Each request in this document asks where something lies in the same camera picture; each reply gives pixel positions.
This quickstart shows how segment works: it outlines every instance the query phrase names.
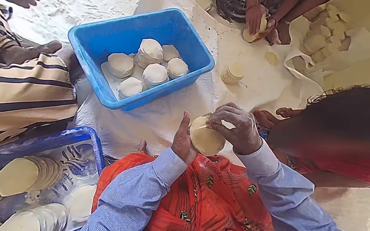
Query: wrist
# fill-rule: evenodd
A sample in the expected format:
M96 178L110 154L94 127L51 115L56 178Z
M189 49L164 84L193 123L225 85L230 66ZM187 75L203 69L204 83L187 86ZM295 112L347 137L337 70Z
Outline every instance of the wrist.
M262 147L262 139L260 136L255 136L249 145L244 145L244 147L238 148L234 146L234 153L238 155L249 155L258 151Z

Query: flour-covered floor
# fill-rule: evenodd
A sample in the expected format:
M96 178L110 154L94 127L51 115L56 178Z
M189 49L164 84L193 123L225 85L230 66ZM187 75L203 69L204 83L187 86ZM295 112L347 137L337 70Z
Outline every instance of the flour-covered floor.
M79 88L79 99L87 99L81 102L77 125L94 128L104 152L118 158L135 151L141 139L147 140L153 154L169 147L182 111L196 118L233 101L245 110L257 107L274 112L278 107L303 107L309 96L322 91L315 82L294 76L284 65L297 50L297 38L303 36L301 28L307 26L301 19L293 25L292 45L270 47L265 41L247 44L239 29L218 23L193 0L41 0L30 9L10 6L14 7L14 18L9 21L12 30L39 44L57 39L69 45L67 32L74 25L170 7L180 8L192 21L216 63L214 70L195 84L128 112L108 110L89 87ZM264 54L268 51L277 54L279 65L266 62ZM220 80L221 71L232 60L246 66L242 81L246 87L229 87ZM229 143L220 154L240 164ZM342 229L370 231L370 189L318 189L315 197Z

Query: bare foot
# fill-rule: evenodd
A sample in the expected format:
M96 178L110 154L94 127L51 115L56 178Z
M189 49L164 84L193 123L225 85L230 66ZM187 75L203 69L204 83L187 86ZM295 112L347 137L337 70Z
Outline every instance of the bare foot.
M289 24L280 20L276 29L278 30L281 44L289 45L291 43L291 35L289 34Z
M36 48L23 48L20 46L12 46L2 52L2 57L7 65L16 63L22 64L25 60L37 58L41 53L55 53L62 48L59 41L52 41L45 45L40 45Z
M139 143L138 152L148 154L148 151L146 150L146 140L141 140Z

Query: red clothing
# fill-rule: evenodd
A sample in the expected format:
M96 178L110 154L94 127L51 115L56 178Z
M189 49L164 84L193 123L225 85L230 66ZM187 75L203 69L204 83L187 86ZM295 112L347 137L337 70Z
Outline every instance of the red clothing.
M110 182L122 171L153 161L144 153L131 153L106 167L98 181L92 212ZM223 156L197 155L161 199L145 230L272 231L270 213L246 169Z

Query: striped fabric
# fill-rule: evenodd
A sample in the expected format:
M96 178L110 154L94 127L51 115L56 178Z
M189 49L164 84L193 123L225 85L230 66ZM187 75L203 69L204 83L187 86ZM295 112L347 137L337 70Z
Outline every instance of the striped fabric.
M0 11L0 47L17 45ZM77 109L67 66L58 56L42 53L0 68L0 145L30 129L72 121Z

